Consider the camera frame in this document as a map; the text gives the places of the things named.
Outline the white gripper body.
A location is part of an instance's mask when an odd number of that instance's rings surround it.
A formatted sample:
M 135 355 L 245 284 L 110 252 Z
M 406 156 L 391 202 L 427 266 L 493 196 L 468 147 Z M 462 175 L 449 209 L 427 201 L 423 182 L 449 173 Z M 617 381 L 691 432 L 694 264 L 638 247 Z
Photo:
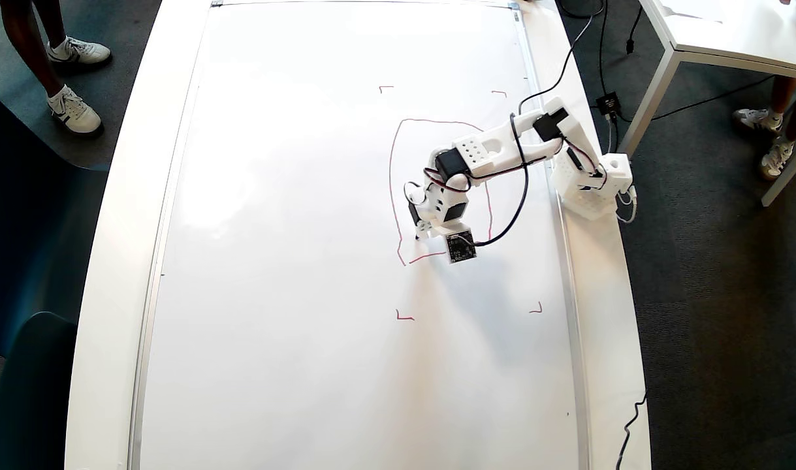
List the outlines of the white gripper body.
M 407 206 L 417 231 L 457 226 L 468 204 L 467 193 L 446 189 L 435 181 L 407 183 Z

